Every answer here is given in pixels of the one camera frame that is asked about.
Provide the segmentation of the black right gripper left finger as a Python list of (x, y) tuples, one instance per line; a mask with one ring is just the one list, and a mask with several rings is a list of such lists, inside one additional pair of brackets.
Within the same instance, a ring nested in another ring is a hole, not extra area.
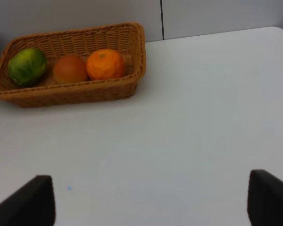
[(0, 203), (0, 226), (53, 226), (56, 205), (52, 177), (37, 175)]

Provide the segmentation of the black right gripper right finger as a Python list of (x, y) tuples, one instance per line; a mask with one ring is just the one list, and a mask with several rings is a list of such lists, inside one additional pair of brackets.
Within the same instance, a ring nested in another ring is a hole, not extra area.
[(247, 213), (252, 226), (283, 226), (283, 181), (263, 169), (252, 170)]

